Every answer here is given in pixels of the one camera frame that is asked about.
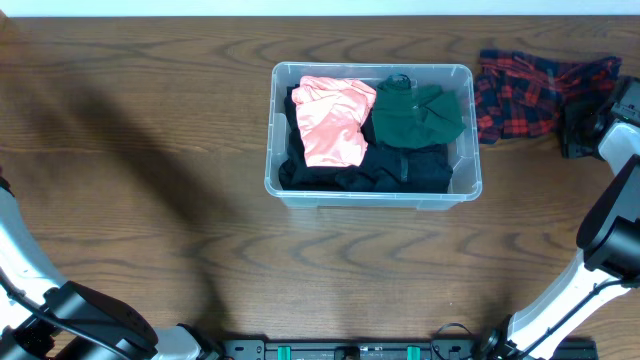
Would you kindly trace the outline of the red plaid flannel shirt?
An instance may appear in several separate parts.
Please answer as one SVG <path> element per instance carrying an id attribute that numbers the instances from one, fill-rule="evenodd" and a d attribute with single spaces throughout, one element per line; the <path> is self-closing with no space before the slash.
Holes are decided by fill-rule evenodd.
<path id="1" fill-rule="evenodd" d="M 479 142 L 537 138 L 557 130 L 574 104 L 600 105 L 618 80 L 622 59 L 560 62 L 520 51 L 485 49 L 474 82 Z"/>

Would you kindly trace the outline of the dark green garment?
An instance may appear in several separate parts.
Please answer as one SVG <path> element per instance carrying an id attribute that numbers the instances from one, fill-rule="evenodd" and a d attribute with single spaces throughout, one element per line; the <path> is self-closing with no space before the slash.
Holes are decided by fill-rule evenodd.
<path id="1" fill-rule="evenodd" d="M 466 129 L 454 91 L 413 87 L 408 76 L 392 75 L 376 93 L 371 120 L 379 144 L 405 149 L 449 144 Z"/>

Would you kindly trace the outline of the dark teal garment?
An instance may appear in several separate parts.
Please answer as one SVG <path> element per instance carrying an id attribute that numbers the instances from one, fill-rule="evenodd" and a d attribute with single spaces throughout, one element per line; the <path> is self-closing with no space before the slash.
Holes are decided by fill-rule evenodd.
<path id="1" fill-rule="evenodd" d="M 350 192 L 446 193 L 453 175 L 444 144 L 419 149 L 370 145 L 362 163 L 336 176 Z"/>

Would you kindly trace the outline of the pink garment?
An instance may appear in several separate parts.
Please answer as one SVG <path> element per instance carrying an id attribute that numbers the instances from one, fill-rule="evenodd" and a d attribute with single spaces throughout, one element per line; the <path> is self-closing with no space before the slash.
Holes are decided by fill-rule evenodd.
<path id="1" fill-rule="evenodd" d="M 292 101 L 306 165 L 359 166 L 368 147 L 361 128 L 376 98 L 376 91 L 358 79 L 302 77 Z"/>

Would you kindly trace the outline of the large black garment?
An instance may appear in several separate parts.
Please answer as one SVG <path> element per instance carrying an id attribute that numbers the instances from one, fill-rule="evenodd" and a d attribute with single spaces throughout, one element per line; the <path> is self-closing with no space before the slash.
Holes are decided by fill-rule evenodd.
<path id="1" fill-rule="evenodd" d="M 292 100 L 294 87 L 288 87 L 284 99 L 288 135 L 287 160 L 279 168 L 280 185 L 285 190 L 359 191 L 355 167 L 308 167 L 304 145 L 298 127 L 296 104 Z"/>

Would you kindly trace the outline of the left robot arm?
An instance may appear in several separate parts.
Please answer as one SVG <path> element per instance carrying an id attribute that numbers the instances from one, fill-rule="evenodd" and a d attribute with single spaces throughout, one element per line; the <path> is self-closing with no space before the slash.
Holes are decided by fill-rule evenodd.
<path id="1" fill-rule="evenodd" d="M 47 359 L 55 337 L 74 339 L 57 359 L 221 359 L 196 329 L 154 329 L 128 304 L 67 280 L 27 229 L 1 181 L 1 357 Z"/>

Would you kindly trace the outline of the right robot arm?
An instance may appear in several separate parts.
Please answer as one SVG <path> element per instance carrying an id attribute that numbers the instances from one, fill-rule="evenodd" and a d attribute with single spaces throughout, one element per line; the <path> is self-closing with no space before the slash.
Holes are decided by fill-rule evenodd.
<path id="1" fill-rule="evenodd" d="M 581 223 L 569 265 L 534 302 L 491 330 L 475 359 L 595 359 L 593 341 L 569 334 L 639 286 L 638 78 L 621 78 L 601 103 L 573 106 L 560 140 L 564 157 L 592 156 L 615 177 Z"/>

